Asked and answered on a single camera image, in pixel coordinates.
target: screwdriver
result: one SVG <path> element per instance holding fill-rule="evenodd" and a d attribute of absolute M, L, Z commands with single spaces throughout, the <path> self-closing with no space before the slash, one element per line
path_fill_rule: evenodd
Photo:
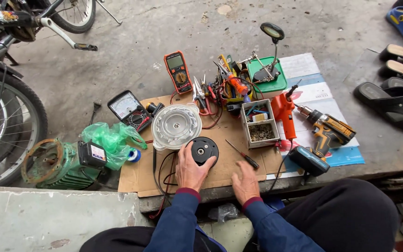
<path fill-rule="evenodd" d="M 236 146 L 233 146 L 232 143 L 230 143 L 228 140 L 225 139 L 225 141 L 227 141 L 234 149 L 236 149 L 236 151 L 238 151 L 241 154 L 241 156 L 245 158 L 245 160 L 254 168 L 254 170 L 259 169 L 259 165 L 253 159 L 251 159 L 249 156 L 245 155 L 245 153 L 238 150 Z"/>

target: blue sleeve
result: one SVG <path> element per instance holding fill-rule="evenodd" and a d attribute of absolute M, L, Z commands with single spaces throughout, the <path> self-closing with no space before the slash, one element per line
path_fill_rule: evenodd
<path fill-rule="evenodd" d="M 177 191 L 172 205 L 163 211 L 150 243 L 144 249 L 144 252 L 193 251 L 195 226 L 197 225 L 195 211 L 197 210 L 200 196 L 195 190 L 192 191 L 192 193 L 178 193 Z"/>
<path fill-rule="evenodd" d="M 248 204 L 245 215 L 253 224 L 262 251 L 324 252 L 310 237 L 296 229 L 279 214 L 270 212 L 262 199 Z"/>

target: clear plastic container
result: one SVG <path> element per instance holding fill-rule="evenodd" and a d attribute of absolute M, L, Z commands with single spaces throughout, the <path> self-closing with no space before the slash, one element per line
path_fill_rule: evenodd
<path fill-rule="evenodd" d="M 172 104 L 161 109 L 152 122 L 153 147 L 158 151 L 177 150 L 202 131 L 198 106 L 193 103 Z"/>

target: black round motor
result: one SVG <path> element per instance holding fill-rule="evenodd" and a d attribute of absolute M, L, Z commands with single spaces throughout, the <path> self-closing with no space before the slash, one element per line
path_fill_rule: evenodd
<path fill-rule="evenodd" d="M 192 139 L 194 144 L 192 145 L 192 157 L 198 166 L 202 166 L 208 158 L 215 156 L 216 160 L 212 166 L 219 160 L 219 148 L 216 143 L 207 137 L 197 137 Z"/>

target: bicycle kickstand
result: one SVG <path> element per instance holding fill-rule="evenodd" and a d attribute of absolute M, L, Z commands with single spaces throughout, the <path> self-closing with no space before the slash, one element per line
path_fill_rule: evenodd
<path fill-rule="evenodd" d="M 115 18 L 115 16 L 113 16 L 113 14 L 111 14 L 111 12 L 109 12 L 109 11 L 105 8 L 105 6 L 102 5 L 102 3 L 105 3 L 105 0 L 96 0 L 96 3 L 98 3 L 108 14 L 110 14 L 110 16 L 111 16 L 112 18 L 114 18 L 118 24 L 122 24 L 122 20 L 121 20 L 121 21 L 117 20 L 117 19 Z"/>

